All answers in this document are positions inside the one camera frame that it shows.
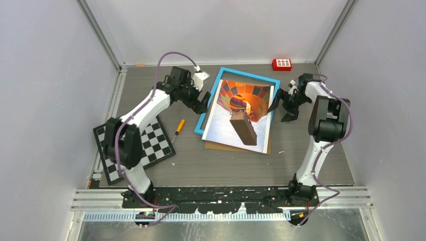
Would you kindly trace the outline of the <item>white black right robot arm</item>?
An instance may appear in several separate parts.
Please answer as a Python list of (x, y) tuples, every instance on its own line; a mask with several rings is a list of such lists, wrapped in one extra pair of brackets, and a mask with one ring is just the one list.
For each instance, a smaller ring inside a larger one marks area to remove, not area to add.
[(286, 200), (290, 205), (308, 204), (314, 199), (319, 185), (317, 175), (322, 168), (328, 152), (336, 143), (345, 139), (351, 132), (351, 102), (332, 93), (326, 85), (327, 78), (316, 79), (314, 74), (304, 73), (297, 81), (289, 83), (289, 90), (279, 89), (268, 111), (275, 110), (279, 102), (286, 110), (282, 122), (298, 118), (299, 107), (313, 103), (308, 122), (309, 147), (301, 167), (288, 184)]

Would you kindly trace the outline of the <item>blue picture frame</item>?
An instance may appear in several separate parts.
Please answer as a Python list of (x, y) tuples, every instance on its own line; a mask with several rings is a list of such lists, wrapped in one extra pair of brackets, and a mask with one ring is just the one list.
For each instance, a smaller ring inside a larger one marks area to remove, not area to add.
[[(210, 104), (211, 104), (212, 100), (214, 99), (216, 89), (219, 86), (219, 82), (220, 82), (222, 75), (224, 73), (229, 73), (229, 74), (233, 74), (233, 75), (246, 77), (246, 78), (250, 78), (250, 79), (255, 79), (255, 80), (258, 80), (258, 81), (261, 81), (261, 82), (273, 84), (274, 90), (273, 90), (273, 93), (272, 93), (272, 98), (276, 97), (278, 89), (280, 88), (280, 80), (272, 79), (272, 78), (269, 78), (269, 77), (260, 76), (260, 75), (240, 71), (240, 70), (235, 70), (235, 69), (231, 69), (231, 68), (227, 68), (227, 67), (221, 67), (219, 72), (218, 72), (218, 75), (217, 75), (217, 77), (216, 77), (216, 79), (213, 83), (213, 86), (211, 88), (211, 91), (210, 91), (211, 96), (208, 99), (207, 107), (210, 107)], [(194, 129), (194, 133), (196, 135), (199, 135), (199, 136), (203, 135), (204, 130), (201, 128), (201, 126), (204, 122), (205, 117), (206, 117), (206, 113), (202, 113), (199, 116), (199, 119), (198, 119), (196, 126), (195, 126), (195, 129)]]

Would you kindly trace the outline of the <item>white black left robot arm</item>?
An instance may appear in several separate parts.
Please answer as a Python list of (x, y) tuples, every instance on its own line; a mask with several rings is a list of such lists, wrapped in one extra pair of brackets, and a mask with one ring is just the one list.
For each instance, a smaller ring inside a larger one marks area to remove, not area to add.
[(211, 96), (198, 97), (209, 74), (195, 66), (195, 73), (174, 66), (163, 81), (156, 81), (148, 96), (133, 110), (121, 117), (111, 117), (105, 124), (103, 153), (117, 165), (118, 172), (129, 184), (129, 194), (142, 208), (156, 207), (152, 181), (143, 164), (141, 133), (147, 125), (173, 103), (181, 101), (196, 114), (207, 111)]

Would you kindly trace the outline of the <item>hot air balloon photo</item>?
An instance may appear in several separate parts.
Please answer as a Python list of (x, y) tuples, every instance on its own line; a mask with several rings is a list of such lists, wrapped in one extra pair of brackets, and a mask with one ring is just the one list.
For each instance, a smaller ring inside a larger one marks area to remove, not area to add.
[(266, 154), (274, 90), (269, 84), (220, 79), (202, 139)]

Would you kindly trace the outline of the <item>orange handled screwdriver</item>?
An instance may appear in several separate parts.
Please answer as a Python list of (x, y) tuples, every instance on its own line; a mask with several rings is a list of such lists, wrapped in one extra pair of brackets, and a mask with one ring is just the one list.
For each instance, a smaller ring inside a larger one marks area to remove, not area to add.
[(182, 128), (183, 128), (183, 126), (184, 126), (184, 124), (185, 124), (185, 119), (182, 119), (181, 121), (180, 121), (180, 123), (179, 123), (179, 125), (178, 125), (178, 127), (177, 127), (177, 129), (176, 129), (176, 131), (175, 131), (175, 134), (174, 134), (174, 137), (173, 137), (173, 139), (172, 139), (172, 143), (174, 142), (174, 140), (176, 139), (176, 137), (180, 134), (180, 132), (181, 132), (181, 130), (182, 130)]

